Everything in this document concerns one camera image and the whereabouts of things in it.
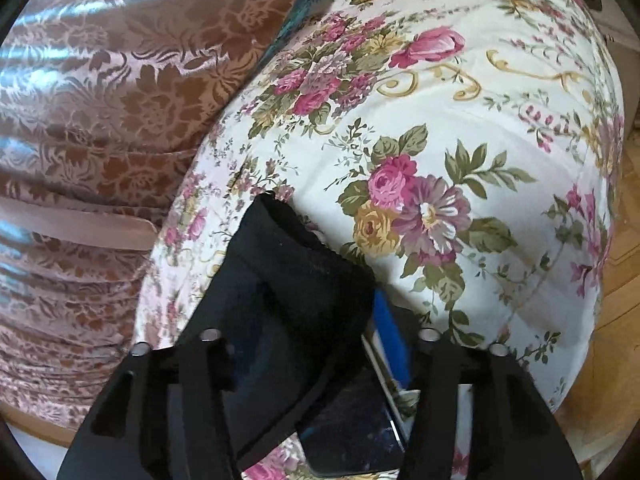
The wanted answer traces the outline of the black embroidered pants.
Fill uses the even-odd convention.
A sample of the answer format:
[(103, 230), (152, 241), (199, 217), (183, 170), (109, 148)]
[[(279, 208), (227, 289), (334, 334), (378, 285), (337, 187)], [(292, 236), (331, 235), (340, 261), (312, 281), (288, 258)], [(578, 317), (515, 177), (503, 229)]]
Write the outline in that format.
[(258, 195), (178, 343), (186, 455), (253, 466), (346, 378), (374, 278)]

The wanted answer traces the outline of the black smartphone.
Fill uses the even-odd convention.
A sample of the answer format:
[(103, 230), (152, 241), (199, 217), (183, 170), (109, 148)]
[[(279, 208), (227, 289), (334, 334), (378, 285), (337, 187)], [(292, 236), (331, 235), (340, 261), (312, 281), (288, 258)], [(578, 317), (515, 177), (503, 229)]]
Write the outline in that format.
[(342, 388), (303, 419), (296, 432), (316, 477), (379, 474), (400, 467), (406, 439), (370, 344), (360, 344)]

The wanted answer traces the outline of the floral quilt bedspread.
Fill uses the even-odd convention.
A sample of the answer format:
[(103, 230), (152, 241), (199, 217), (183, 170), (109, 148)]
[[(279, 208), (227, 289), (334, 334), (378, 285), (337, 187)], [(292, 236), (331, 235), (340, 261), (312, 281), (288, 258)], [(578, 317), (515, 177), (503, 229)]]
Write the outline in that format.
[(215, 120), (151, 255), (171, 344), (259, 193), (557, 411), (602, 299), (623, 91), (586, 0), (320, 0)]

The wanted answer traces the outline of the pink brown floral curtain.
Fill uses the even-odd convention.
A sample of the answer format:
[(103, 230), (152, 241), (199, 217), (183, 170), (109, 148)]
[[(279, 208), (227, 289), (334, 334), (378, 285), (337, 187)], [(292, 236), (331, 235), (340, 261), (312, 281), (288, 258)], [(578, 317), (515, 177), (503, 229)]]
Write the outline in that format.
[(28, 0), (1, 45), (1, 407), (74, 430), (157, 232), (295, 0)]

